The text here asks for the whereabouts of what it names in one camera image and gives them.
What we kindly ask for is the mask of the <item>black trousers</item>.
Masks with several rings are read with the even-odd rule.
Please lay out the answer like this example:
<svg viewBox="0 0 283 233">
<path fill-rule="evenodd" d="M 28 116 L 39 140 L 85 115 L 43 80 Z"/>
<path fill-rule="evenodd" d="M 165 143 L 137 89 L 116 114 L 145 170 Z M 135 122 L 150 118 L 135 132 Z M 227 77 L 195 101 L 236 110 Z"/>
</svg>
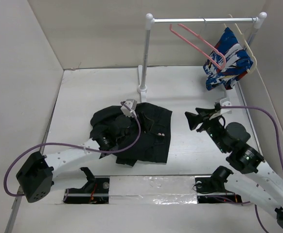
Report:
<svg viewBox="0 0 283 233">
<path fill-rule="evenodd" d="M 155 117 L 154 133 L 145 133 L 142 128 L 141 113 L 150 113 Z M 135 109 L 141 124 L 141 136 L 136 145 L 127 151 L 116 153 L 116 163 L 134 166 L 137 161 L 151 163 L 166 163 L 171 141 L 172 111 L 150 103 L 138 103 Z M 117 148 L 121 150 L 127 146 L 118 146 L 108 134 L 106 122 L 112 117 L 123 115 L 120 106 L 110 106 L 93 114 L 90 124 L 92 130 L 90 138 L 99 144 L 100 150 Z"/>
</svg>

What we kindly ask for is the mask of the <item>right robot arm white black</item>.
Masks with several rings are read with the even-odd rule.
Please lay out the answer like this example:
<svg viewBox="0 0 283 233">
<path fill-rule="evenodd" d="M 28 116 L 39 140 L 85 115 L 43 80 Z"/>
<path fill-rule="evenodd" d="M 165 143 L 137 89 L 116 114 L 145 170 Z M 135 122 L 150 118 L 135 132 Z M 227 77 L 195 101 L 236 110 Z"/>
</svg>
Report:
<svg viewBox="0 0 283 233">
<path fill-rule="evenodd" d="M 196 108 L 196 113 L 185 112 L 190 130 L 205 131 L 232 167 L 219 166 L 211 176 L 198 178 L 195 189 L 202 195 L 215 192 L 232 192 L 247 198 L 273 216 L 283 229 L 283 178 L 267 163 L 265 158 L 247 144 L 250 134 L 237 122 L 226 124 L 223 113 L 227 106 L 216 104 L 213 109 Z M 278 126 L 274 125 L 280 163 L 283 155 Z"/>
</svg>

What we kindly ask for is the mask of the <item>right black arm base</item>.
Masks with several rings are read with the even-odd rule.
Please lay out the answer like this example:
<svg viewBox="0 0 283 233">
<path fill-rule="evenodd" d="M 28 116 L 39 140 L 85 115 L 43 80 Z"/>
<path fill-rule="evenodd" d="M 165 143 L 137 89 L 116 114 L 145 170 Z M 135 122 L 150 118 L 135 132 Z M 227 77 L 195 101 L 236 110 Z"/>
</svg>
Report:
<svg viewBox="0 0 283 233">
<path fill-rule="evenodd" d="M 198 203 L 236 203 L 242 202 L 239 195 L 225 189 L 224 184 L 227 182 L 229 175 L 233 172 L 219 166 L 210 176 L 195 176 L 193 190 L 197 193 Z"/>
</svg>

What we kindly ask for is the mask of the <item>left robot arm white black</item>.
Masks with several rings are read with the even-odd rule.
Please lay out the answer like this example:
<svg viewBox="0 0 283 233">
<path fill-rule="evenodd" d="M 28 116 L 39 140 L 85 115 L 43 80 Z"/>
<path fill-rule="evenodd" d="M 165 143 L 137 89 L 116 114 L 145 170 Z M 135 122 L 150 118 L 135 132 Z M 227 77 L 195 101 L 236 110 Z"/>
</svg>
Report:
<svg viewBox="0 0 283 233">
<path fill-rule="evenodd" d="M 133 117 L 138 126 L 138 134 L 130 145 L 117 150 L 112 148 L 109 150 L 98 150 L 94 147 L 98 143 L 89 139 L 82 145 L 72 145 L 65 143 L 44 143 L 42 146 L 64 146 L 69 147 L 68 150 L 59 154 L 42 155 L 39 151 L 32 153 L 25 161 L 23 166 L 16 174 L 16 179 L 29 203 L 35 203 L 45 198 L 50 192 L 65 188 L 70 185 L 72 188 L 81 189 L 83 192 L 90 192 L 94 188 L 94 176 L 86 167 L 81 167 L 78 171 L 81 177 L 78 181 L 75 178 L 66 178 L 68 170 L 74 166 L 90 160 L 98 160 L 99 158 L 124 152 L 134 147 L 139 141 L 142 133 L 141 124 L 137 118 L 135 111 L 129 110 L 128 114 L 123 114 L 125 119 Z"/>
</svg>

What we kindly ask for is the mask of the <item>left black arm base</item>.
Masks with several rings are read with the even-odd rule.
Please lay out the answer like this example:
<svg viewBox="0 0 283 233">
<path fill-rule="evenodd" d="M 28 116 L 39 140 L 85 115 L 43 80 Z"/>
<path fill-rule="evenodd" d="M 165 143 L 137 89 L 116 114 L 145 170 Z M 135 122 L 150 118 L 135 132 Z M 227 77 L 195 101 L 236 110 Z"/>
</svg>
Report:
<svg viewBox="0 0 283 233">
<path fill-rule="evenodd" d="M 87 182 L 81 188 L 65 190 L 65 204 L 109 204 L 110 177 L 96 178 L 89 168 L 81 167 Z"/>
</svg>

